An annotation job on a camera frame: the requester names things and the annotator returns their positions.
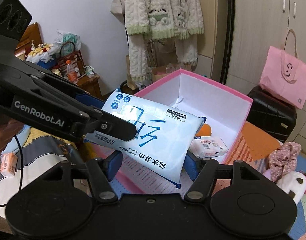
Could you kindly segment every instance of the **plastic bottle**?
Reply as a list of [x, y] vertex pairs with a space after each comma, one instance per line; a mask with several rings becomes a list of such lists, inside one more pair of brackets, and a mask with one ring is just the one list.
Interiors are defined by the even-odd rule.
[[71, 64], [71, 60], [67, 60], [66, 64], [66, 72], [68, 73], [69, 81], [76, 84], [78, 79], [77, 74], [75, 72], [75, 67]]

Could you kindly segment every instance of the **wooden headboard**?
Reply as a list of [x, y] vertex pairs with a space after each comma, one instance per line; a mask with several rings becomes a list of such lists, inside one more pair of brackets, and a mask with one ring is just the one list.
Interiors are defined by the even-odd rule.
[[21, 40], [19, 41], [17, 48], [15, 49], [15, 54], [22, 50], [30, 49], [32, 47], [32, 40], [35, 47], [42, 43], [39, 31], [39, 24], [37, 22], [27, 27], [26, 31], [23, 33]]

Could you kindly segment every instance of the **pink tote bag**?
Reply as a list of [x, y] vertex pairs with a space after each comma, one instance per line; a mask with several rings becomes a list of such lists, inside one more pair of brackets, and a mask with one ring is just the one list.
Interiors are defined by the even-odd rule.
[[[295, 56], [285, 52], [287, 36], [295, 37]], [[299, 109], [306, 100], [306, 64], [298, 59], [296, 35], [289, 29], [279, 49], [269, 48], [259, 85], [274, 97]]]

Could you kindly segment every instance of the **beige bag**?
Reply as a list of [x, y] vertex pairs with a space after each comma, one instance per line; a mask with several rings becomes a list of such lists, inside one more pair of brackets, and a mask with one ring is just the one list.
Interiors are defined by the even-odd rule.
[[173, 38], [156, 41], [154, 45], [157, 57], [157, 66], [160, 67], [169, 63], [176, 64], [178, 62]]
[[113, 0], [110, 11], [112, 14], [124, 14], [125, 13], [125, 0]]

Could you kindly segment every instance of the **white plush toy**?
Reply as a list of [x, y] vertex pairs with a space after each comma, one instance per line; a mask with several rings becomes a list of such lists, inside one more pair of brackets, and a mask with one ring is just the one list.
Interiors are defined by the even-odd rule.
[[297, 205], [306, 190], [306, 177], [302, 173], [291, 171], [284, 175], [276, 185], [288, 194]]

